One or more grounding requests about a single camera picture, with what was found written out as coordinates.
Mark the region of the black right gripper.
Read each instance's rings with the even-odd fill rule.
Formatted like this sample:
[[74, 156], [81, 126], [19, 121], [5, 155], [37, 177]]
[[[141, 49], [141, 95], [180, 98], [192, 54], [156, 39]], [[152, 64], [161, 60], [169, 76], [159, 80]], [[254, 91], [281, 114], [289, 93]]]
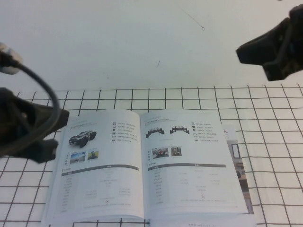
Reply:
[[[281, 59], [276, 59], [281, 52]], [[284, 80], [303, 69], [303, 5], [268, 32], [236, 50], [240, 63], [262, 65], [268, 81]]]

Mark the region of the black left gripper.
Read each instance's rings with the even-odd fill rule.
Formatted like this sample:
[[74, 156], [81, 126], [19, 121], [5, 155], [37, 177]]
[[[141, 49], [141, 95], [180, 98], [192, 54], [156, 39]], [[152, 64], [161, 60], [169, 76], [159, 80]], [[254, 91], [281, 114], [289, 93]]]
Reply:
[[58, 142], [39, 140], [30, 146], [5, 154], [3, 147], [11, 145], [32, 130], [47, 136], [67, 125], [70, 112], [52, 106], [37, 105], [23, 100], [6, 88], [0, 89], [0, 157], [28, 158], [37, 163], [52, 161], [56, 157]]

